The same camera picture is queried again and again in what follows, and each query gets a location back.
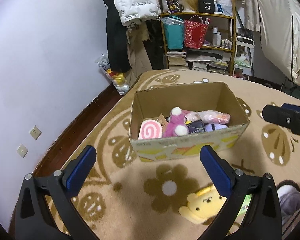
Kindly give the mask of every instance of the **open cardboard box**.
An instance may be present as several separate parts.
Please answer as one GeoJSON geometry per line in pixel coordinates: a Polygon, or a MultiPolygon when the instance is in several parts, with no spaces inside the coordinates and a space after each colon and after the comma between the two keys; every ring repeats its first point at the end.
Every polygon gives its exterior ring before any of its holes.
{"type": "Polygon", "coordinates": [[[180,159],[199,155],[202,146],[215,151],[232,147],[249,125],[247,114],[223,82],[182,84],[137,91],[132,103],[129,139],[141,161],[180,159]],[[190,111],[216,110],[231,115],[228,128],[181,137],[138,140],[142,121],[160,114],[170,116],[174,107],[190,111]]]}

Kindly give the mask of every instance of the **shelf board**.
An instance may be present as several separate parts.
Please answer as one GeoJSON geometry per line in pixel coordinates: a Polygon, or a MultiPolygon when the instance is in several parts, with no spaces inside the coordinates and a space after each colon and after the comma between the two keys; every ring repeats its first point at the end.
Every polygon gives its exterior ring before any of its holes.
{"type": "Polygon", "coordinates": [[[218,49],[228,52],[233,52],[233,49],[223,48],[223,47],[215,47],[215,46],[209,46],[209,45],[202,45],[202,49],[218,49]]]}
{"type": "Polygon", "coordinates": [[[234,17],[221,15],[221,14],[212,14],[212,13],[196,13],[196,12],[180,12],[180,13],[162,13],[160,17],[171,16],[171,15],[199,15],[199,16],[210,16],[210,17],[219,17],[225,19],[234,19],[234,17]]]}

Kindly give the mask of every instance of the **wall socket plate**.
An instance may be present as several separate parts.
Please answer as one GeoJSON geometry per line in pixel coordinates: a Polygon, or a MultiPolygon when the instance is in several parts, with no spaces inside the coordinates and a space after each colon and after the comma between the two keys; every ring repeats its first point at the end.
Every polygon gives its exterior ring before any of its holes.
{"type": "Polygon", "coordinates": [[[17,153],[19,153],[19,155],[22,158],[24,158],[26,156],[27,152],[28,152],[28,149],[23,144],[20,144],[20,146],[17,149],[17,153]]]}
{"type": "Polygon", "coordinates": [[[41,134],[41,131],[39,130],[39,128],[35,125],[31,131],[29,132],[30,135],[35,139],[37,140],[41,134]]]}

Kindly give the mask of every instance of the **yellow plush bear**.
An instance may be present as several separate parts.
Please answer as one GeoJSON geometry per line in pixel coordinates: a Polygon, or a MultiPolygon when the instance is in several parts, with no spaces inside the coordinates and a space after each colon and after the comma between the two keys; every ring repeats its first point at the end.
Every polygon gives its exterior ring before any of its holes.
{"type": "Polygon", "coordinates": [[[226,201],[214,185],[187,196],[187,206],[179,208],[182,217],[194,224],[202,224],[218,214],[226,201]]]}

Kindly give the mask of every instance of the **red gift bag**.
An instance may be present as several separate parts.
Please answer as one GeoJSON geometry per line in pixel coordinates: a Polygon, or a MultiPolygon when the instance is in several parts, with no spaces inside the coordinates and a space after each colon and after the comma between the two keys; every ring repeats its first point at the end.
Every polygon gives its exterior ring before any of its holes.
{"type": "Polygon", "coordinates": [[[191,21],[193,17],[191,17],[189,20],[185,20],[184,22],[185,46],[188,48],[200,49],[202,47],[202,44],[204,43],[204,38],[207,34],[208,25],[202,24],[200,21],[191,21]]]}

